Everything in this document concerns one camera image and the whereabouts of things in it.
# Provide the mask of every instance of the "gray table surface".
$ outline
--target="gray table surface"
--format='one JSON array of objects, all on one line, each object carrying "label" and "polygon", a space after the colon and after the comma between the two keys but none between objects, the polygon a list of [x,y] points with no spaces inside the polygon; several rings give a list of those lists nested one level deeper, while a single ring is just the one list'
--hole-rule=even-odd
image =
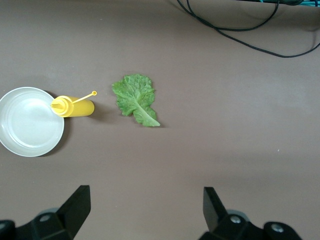
[{"label": "gray table surface", "polygon": [[[191,1],[224,27],[250,27],[273,4]],[[0,95],[92,90],[96,110],[65,119],[53,151],[21,157],[0,146],[0,219],[22,225],[90,185],[77,240],[197,240],[203,187],[262,227],[320,239],[320,50],[293,59],[249,49],[185,14],[174,0],[0,1]],[[315,7],[285,6],[232,36],[282,54],[320,41]],[[111,84],[153,80],[161,127],[116,106]]]}]

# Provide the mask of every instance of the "yellow squeeze bottle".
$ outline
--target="yellow squeeze bottle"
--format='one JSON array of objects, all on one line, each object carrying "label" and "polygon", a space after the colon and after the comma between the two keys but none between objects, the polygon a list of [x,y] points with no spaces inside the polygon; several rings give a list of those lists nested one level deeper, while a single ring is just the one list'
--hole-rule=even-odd
[{"label": "yellow squeeze bottle", "polygon": [[97,95],[96,91],[81,98],[58,96],[52,101],[51,108],[55,114],[63,118],[89,116],[94,112],[95,105],[92,101],[87,100],[87,98],[95,95]]}]

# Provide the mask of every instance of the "white plate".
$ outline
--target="white plate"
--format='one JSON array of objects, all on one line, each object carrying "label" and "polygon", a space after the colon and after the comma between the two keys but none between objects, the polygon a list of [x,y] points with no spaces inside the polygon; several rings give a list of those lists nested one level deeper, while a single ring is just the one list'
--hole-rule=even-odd
[{"label": "white plate", "polygon": [[16,88],[0,99],[0,142],[24,157],[48,153],[60,141],[65,121],[51,109],[53,97],[34,87]]}]

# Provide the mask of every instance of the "green lettuce leaf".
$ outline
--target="green lettuce leaf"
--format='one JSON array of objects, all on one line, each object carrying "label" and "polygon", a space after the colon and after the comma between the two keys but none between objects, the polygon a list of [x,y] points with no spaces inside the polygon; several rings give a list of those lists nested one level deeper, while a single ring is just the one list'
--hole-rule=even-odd
[{"label": "green lettuce leaf", "polygon": [[123,115],[133,114],[135,120],[145,127],[160,126],[156,112],[150,107],[155,101],[155,89],[150,78],[140,74],[126,75],[112,84],[112,90]]}]

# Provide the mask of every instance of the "silver bolt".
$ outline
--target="silver bolt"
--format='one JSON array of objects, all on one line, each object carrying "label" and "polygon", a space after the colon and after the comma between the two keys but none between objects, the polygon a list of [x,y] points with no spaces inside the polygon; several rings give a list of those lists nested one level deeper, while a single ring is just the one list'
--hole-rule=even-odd
[{"label": "silver bolt", "polygon": [[279,225],[279,224],[272,224],[271,225],[271,228],[273,231],[277,232],[277,233],[283,233],[284,232],[284,229]]},{"label": "silver bolt", "polygon": [[50,218],[50,215],[44,215],[44,216],[42,216],[41,218],[40,218],[40,222],[45,222],[45,221],[47,221],[47,220],[49,220],[49,218]]},{"label": "silver bolt", "polygon": [[241,223],[241,219],[238,216],[233,215],[232,217],[230,217],[231,222],[233,222],[234,224],[239,224]]}]

